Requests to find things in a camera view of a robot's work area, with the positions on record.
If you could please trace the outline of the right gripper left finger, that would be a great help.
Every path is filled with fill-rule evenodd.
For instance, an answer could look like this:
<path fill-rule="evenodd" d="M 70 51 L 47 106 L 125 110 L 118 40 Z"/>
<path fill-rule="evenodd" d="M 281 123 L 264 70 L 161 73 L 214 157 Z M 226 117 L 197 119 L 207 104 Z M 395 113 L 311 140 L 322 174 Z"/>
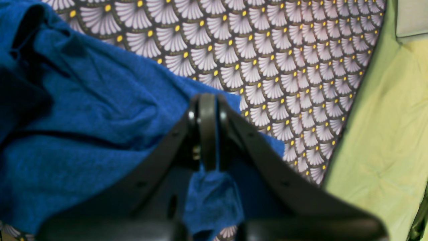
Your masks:
<path fill-rule="evenodd" d="M 216 168 L 216 96 L 198 94 L 146 160 L 89 200 L 49 218 L 41 231 L 186 231 L 189 181 Z"/>

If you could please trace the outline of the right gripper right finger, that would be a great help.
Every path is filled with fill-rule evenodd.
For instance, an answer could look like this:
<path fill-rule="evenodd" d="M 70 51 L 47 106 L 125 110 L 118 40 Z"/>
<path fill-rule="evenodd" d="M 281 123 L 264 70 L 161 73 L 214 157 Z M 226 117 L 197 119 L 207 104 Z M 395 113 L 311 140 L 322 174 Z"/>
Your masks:
<path fill-rule="evenodd" d="M 289 168 L 254 126 L 217 98 L 220 168 L 240 189 L 238 231 L 384 231 L 382 221 L 311 185 Z"/>

